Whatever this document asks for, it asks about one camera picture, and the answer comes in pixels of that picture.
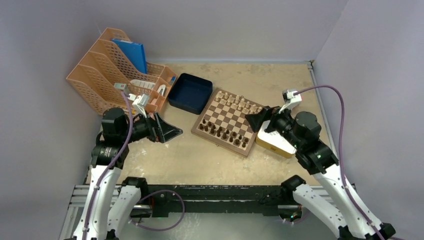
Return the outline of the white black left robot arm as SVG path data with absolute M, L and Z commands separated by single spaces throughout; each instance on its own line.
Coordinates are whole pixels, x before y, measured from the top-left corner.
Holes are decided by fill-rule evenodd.
M 145 178 L 127 177 L 112 202 L 118 179 L 129 153 L 129 144 L 142 139 L 166 143 L 183 130 L 168 124 L 154 112 L 152 116 L 127 115 L 122 108 L 106 110 L 91 152 L 90 183 L 78 225 L 72 240 L 117 240 L 136 204 L 142 205 L 152 194 Z

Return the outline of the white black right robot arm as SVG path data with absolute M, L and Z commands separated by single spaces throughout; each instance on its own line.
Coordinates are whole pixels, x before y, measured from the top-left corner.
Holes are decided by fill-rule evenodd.
M 298 175 L 282 182 L 280 196 L 288 204 L 297 202 L 321 220 L 339 240 L 388 240 L 396 234 L 364 204 L 342 173 L 342 162 L 320 139 L 321 125 L 315 114 L 264 107 L 246 115 L 254 132 L 264 130 L 286 140 L 296 150 L 298 163 L 324 188 L 332 203 L 318 194 Z

